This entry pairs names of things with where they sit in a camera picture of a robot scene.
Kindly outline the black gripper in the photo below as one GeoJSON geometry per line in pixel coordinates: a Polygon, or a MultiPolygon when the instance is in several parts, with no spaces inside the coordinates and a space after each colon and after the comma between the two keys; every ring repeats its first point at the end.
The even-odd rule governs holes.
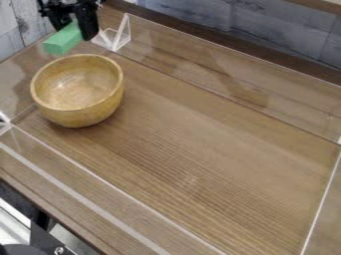
{"type": "Polygon", "coordinates": [[[102,0],[36,0],[39,12],[47,15],[54,28],[60,31],[71,22],[75,12],[82,36],[90,41],[99,33],[98,8],[102,0]]]}

